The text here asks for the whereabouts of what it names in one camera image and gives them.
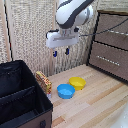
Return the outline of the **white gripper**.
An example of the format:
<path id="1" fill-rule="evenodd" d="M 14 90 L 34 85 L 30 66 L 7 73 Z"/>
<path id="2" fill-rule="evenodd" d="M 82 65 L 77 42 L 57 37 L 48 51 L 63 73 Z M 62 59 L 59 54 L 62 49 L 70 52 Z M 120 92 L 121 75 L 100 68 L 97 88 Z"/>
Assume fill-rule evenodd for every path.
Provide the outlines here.
<path id="1" fill-rule="evenodd" d="M 53 57 L 57 57 L 57 51 L 54 49 L 61 46 L 70 46 L 78 42 L 79 34 L 71 30 L 59 31 L 50 30 L 46 34 L 46 46 L 53 49 Z M 69 55 L 70 48 L 66 48 L 66 55 Z"/>

